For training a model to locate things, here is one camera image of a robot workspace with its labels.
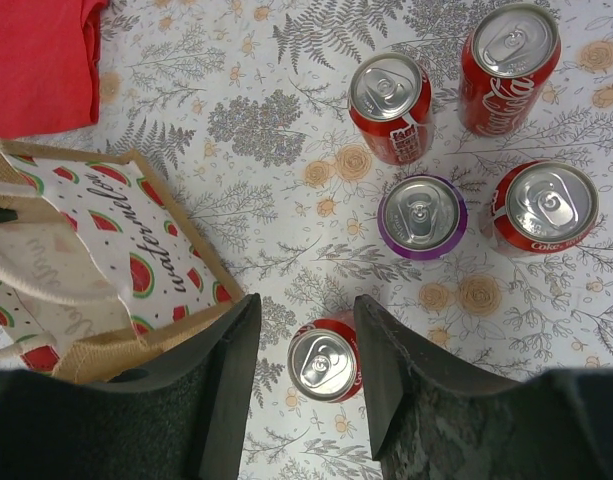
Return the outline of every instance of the white rope handle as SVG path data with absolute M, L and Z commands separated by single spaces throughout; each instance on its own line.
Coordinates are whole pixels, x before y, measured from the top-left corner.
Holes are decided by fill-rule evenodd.
M 12 345 L 0 348 L 0 362 L 8 358 L 20 357 L 25 353 L 35 350 L 36 348 L 41 348 L 45 346 L 51 346 L 55 348 L 56 345 L 57 341 L 51 333 L 40 333 L 39 335 L 35 335 L 34 337 L 31 337 L 27 340 L 15 342 Z
M 0 182 L 0 195 L 27 198 L 39 196 L 30 185 L 12 185 L 5 182 Z M 110 302 L 118 298 L 117 290 L 115 290 L 114 287 L 94 290 L 92 292 L 82 292 L 69 288 L 57 288 L 43 285 L 2 254 L 0 254 L 0 280 L 26 295 L 61 305 L 88 305 L 99 302 Z

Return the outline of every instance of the bag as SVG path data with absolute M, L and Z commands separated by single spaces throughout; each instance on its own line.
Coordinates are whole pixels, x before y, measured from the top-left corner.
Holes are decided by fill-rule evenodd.
M 122 157 L 0 141 L 0 325 L 32 370 L 108 380 L 242 297 L 163 182 Z

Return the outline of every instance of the red napkin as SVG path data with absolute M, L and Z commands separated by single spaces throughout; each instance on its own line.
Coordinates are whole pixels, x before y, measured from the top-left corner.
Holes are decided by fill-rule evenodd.
M 0 0 L 0 137 L 99 118 L 99 14 L 108 0 Z

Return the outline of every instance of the floral tablecloth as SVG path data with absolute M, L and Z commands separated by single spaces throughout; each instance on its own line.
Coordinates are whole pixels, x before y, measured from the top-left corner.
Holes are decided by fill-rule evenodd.
M 456 117 L 458 54 L 506 0 L 114 0 L 103 15 L 99 125 L 42 142 L 121 153 L 168 180 L 246 290 L 263 331 L 242 480 L 379 479 L 364 400 L 307 400 L 286 349 L 310 319 L 368 293 L 413 330 L 500 375 L 613 365 L 613 2 L 538 0 L 558 19 L 558 69 L 528 122 L 500 139 Z M 432 80 L 437 132 L 414 165 L 387 166 L 346 112 L 358 63 L 397 51 Z M 601 192 L 596 228 L 556 255 L 488 249 L 476 214 L 500 177 L 533 159 L 582 168 Z M 394 255 L 377 205 L 409 174 L 442 175 L 471 214 L 441 261 Z M 0 344 L 6 340 L 0 332 Z

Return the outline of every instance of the can lid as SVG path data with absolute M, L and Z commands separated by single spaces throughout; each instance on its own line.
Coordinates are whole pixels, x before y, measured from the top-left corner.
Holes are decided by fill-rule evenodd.
M 399 53 L 384 53 L 362 63 L 350 82 L 350 103 L 365 118 L 385 122 L 409 110 L 419 98 L 422 74 Z
M 552 55 L 558 39 L 555 20 L 534 5 L 498 8 L 479 24 L 473 51 L 480 67 L 500 77 L 526 75 Z
M 314 329 L 297 338 L 288 352 L 288 372 L 295 386 L 316 400 L 335 400 L 355 382 L 357 366 L 341 335 Z
M 444 182 L 426 175 L 409 177 L 388 194 L 383 223 L 400 246 L 430 250 L 453 234 L 459 221 L 459 201 Z
M 574 238 L 593 221 L 598 208 L 590 178 L 556 162 L 527 168 L 513 180 L 507 195 L 511 222 L 540 241 Z

